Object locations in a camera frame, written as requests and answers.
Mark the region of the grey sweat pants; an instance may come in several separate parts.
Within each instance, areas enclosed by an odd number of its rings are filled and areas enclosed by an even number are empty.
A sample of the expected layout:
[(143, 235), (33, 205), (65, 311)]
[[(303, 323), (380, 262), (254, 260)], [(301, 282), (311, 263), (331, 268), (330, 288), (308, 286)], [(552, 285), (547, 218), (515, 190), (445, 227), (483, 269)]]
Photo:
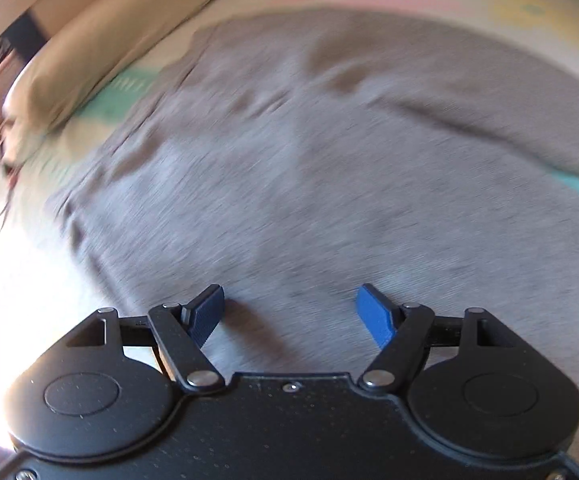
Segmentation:
[[(126, 315), (230, 297), (236, 372), (358, 374), (364, 283), (488, 309), (579, 387), (579, 79), (463, 28), (311, 9), (198, 32), (54, 198)], [(579, 432), (573, 452), (579, 460)]]

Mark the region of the beige bolster pillow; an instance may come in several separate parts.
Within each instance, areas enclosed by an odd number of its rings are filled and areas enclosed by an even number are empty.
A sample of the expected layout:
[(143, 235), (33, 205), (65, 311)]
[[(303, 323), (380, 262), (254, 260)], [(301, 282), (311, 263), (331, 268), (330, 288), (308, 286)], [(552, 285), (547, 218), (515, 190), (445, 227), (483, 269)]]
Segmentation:
[(24, 66), (4, 115), (50, 130), (212, 0), (97, 0)]

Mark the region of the floral bed blanket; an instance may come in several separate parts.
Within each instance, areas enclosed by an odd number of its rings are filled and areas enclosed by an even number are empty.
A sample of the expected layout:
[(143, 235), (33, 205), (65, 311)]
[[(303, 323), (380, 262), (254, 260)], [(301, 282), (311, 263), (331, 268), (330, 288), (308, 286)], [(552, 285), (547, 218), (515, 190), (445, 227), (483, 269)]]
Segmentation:
[(126, 66), (65, 128), (27, 138), (27, 160), (12, 192), (5, 192), (0, 177), (0, 197), (8, 201), (12, 219), (41, 218), (47, 199), (107, 139), (160, 70), (182, 58), (197, 29), (236, 16), (316, 6), (397, 12), (469, 27), (518, 44), (579, 76), (579, 0), (214, 0)]

